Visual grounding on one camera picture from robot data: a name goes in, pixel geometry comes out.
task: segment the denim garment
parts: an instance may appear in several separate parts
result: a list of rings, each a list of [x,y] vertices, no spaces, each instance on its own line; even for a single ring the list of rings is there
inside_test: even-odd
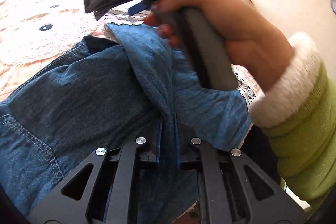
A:
[[[195,173],[176,169],[173,112],[224,150],[248,130],[238,91],[201,88],[148,26],[109,27],[121,45],[84,37],[0,103],[0,184],[24,215],[97,147],[118,148],[162,115],[160,168],[142,177],[138,217],[171,223],[198,195]]]

